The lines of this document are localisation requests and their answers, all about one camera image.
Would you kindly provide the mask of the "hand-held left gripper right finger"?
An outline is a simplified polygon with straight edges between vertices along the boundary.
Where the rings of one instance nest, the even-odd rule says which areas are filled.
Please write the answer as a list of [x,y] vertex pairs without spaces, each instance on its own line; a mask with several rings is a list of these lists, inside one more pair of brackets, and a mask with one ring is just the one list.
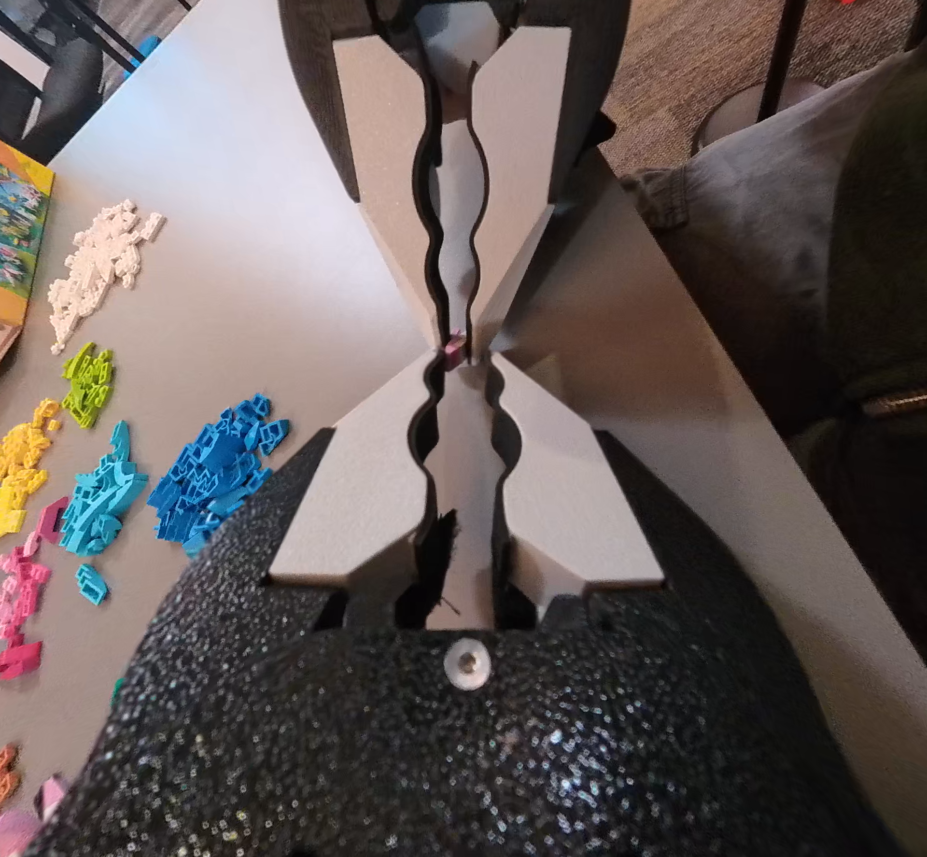
[[500,353],[486,380],[503,463],[492,521],[497,626],[535,626],[559,597],[658,588],[665,574],[579,414]]

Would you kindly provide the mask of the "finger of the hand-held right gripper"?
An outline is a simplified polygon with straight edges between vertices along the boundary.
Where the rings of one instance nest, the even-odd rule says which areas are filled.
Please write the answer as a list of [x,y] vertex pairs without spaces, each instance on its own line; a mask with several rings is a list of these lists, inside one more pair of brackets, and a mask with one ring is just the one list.
[[470,237],[469,358],[502,329],[550,221],[550,181],[569,58],[569,28],[522,27],[474,73],[468,124],[484,174]]
[[432,239],[413,186],[427,125],[422,77],[377,35],[333,48],[361,215],[424,341],[438,348],[438,308],[426,279]]

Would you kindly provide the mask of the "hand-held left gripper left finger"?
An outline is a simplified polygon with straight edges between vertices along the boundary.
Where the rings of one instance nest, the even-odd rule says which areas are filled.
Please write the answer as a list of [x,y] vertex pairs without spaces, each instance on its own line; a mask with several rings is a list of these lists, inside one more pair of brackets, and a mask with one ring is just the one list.
[[442,354],[425,352],[339,420],[272,560],[275,585],[411,585],[434,521]]

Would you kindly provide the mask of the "pile of blue lego pieces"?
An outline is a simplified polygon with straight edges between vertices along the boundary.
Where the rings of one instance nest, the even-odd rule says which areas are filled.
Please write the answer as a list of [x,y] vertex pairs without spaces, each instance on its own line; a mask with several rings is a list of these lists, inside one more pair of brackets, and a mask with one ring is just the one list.
[[291,430],[264,393],[227,407],[186,443],[146,498],[156,539],[192,560],[272,478],[272,453]]

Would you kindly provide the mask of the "pile of lime lego pieces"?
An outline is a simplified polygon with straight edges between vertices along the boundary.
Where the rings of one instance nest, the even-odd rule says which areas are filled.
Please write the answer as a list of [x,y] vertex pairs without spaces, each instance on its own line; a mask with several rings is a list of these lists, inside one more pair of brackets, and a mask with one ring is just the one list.
[[114,377],[112,359],[111,349],[98,351],[97,345],[88,341],[64,362],[61,376],[69,387],[61,407],[84,431],[96,426],[100,412],[110,401]]

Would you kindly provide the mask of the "pile of white lego pieces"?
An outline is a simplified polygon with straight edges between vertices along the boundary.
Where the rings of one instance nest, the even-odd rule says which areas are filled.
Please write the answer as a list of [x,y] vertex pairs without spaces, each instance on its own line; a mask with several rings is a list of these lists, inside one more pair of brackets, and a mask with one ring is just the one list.
[[125,200],[102,208],[90,225],[74,234],[72,251],[64,261],[67,272],[47,291],[52,354],[64,352],[79,325],[103,306],[112,287],[133,289],[142,268],[143,246],[156,241],[166,221],[158,212],[141,216],[136,204]]

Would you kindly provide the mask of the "pile of yellow lego pieces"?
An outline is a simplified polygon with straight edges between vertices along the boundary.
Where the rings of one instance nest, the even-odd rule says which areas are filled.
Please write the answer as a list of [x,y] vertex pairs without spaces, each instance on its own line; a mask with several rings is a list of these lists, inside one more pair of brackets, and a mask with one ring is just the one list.
[[48,479],[39,467],[51,447],[48,434],[59,428],[61,403],[44,399],[29,421],[13,426],[1,443],[1,535],[17,534],[27,516],[29,499]]

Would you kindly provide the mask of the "pile of pink lego pieces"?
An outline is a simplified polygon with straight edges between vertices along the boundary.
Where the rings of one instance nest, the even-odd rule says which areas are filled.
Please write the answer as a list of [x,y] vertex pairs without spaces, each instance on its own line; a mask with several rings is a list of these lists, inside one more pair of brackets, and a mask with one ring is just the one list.
[[12,681],[36,671],[42,662],[42,642],[29,641],[28,619],[36,612],[51,570],[26,546],[2,557],[5,579],[1,588],[1,680]]

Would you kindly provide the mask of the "colourful lego box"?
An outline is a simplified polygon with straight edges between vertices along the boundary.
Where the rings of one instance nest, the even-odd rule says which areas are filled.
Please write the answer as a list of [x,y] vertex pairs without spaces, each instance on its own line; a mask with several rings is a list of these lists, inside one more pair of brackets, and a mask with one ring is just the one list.
[[54,179],[51,169],[1,143],[1,358],[25,323]]

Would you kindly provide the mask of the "lavender lego piece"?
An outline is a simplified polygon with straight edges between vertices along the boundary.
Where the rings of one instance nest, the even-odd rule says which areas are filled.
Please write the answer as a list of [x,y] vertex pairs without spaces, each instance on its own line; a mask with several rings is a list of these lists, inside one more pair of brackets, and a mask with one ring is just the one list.
[[43,824],[51,820],[69,789],[70,781],[61,773],[53,773],[41,783],[33,798],[33,807],[37,818]]

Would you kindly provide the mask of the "grey trousers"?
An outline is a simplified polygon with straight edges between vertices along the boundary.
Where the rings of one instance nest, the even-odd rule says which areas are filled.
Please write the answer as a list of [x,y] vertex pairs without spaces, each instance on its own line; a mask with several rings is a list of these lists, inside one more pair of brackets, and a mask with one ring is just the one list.
[[725,136],[675,168],[619,179],[782,437],[838,397],[825,355],[838,179],[877,98],[925,71],[925,43]]

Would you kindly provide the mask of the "black office chair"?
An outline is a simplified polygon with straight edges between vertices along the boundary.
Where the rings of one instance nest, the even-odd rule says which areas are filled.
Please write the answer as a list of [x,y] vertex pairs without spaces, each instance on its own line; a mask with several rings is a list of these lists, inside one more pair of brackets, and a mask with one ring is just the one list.
[[2,58],[2,142],[53,157],[102,103],[104,53],[83,36],[89,19],[69,0],[2,0],[2,47],[47,63],[38,86]]

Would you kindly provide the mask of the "black floor stand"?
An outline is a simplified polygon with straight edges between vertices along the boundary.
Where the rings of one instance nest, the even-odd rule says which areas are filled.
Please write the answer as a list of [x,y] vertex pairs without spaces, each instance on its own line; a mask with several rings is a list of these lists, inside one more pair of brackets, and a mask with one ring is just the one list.
[[694,133],[690,155],[821,91],[812,81],[789,76],[807,1],[784,0],[764,81],[739,90],[712,109]]

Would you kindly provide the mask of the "dark green jacket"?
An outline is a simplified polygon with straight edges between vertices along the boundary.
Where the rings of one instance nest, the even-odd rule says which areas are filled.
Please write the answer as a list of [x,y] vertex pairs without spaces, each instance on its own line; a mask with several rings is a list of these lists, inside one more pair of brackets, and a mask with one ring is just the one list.
[[835,411],[790,450],[926,658],[925,41],[866,110],[837,184],[825,360]]

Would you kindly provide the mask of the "magenta lego frame piece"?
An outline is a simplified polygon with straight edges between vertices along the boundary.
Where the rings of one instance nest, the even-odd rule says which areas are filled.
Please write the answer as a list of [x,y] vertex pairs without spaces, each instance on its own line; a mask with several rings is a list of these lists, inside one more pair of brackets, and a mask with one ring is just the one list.
[[59,545],[69,503],[70,498],[63,496],[41,511],[35,533],[43,544]]

